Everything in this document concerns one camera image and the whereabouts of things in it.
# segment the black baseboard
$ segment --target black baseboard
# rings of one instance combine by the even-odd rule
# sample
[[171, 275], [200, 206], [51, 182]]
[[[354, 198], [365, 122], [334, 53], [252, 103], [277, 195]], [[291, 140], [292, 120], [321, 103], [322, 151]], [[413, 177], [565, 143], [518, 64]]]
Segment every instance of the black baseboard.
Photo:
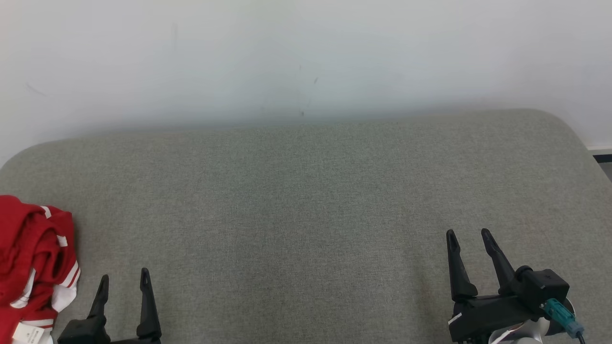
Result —
[[612, 162], [612, 154], [593, 155], [593, 158], [599, 163]]

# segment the teal connector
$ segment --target teal connector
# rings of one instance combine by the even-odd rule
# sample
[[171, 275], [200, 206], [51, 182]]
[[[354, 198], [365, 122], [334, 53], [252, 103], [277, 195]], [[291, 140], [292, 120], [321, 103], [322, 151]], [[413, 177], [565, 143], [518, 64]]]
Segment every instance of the teal connector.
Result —
[[577, 322], [576, 316], [557, 299], [547, 300], [543, 309], [553, 320], [563, 326], [571, 338], [576, 338], [578, 334], [584, 334], [584, 326]]

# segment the cable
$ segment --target cable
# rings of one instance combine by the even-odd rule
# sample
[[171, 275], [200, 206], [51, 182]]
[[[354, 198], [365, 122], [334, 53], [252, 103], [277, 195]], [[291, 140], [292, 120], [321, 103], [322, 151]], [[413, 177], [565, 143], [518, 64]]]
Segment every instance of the cable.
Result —
[[580, 341], [580, 344], [585, 344], [584, 337], [582, 336], [582, 333], [580, 333], [580, 332], [576, 333], [576, 338], [578, 338], [578, 340]]

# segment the folded red clothing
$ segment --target folded red clothing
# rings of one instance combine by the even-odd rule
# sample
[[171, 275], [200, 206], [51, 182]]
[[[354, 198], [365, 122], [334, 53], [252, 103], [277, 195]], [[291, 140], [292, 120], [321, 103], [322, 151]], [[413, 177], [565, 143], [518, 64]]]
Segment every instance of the folded red clothing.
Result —
[[72, 214], [0, 196], [0, 237], [0, 343], [12, 343], [21, 322], [44, 329], [46, 344], [77, 295]]

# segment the white wall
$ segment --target white wall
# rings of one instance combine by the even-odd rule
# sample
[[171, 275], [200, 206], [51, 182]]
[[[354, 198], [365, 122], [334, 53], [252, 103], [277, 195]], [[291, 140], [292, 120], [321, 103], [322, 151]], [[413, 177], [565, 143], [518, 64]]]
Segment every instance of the white wall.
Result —
[[609, 0], [0, 0], [0, 165], [110, 129], [510, 107], [612, 146], [611, 13]]

